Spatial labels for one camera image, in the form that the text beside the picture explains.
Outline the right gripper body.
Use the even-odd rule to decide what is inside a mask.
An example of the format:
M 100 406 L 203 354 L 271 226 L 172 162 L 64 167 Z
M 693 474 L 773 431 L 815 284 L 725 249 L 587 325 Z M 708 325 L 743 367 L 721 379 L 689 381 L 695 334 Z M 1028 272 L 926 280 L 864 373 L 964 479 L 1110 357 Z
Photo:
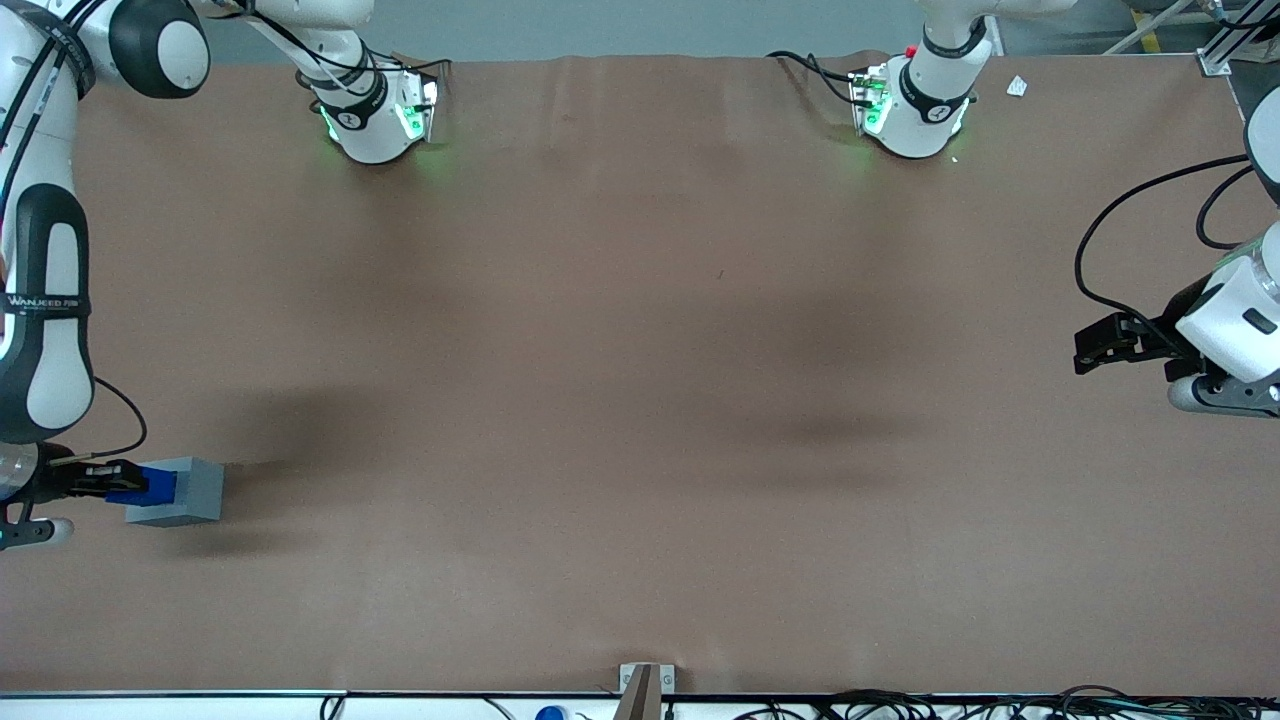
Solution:
M 70 448 L 54 442 L 1 442 L 1 521 L 12 523 L 13 509 L 29 518 L 33 506 L 68 498 L 68 480 L 51 462 L 73 455 Z

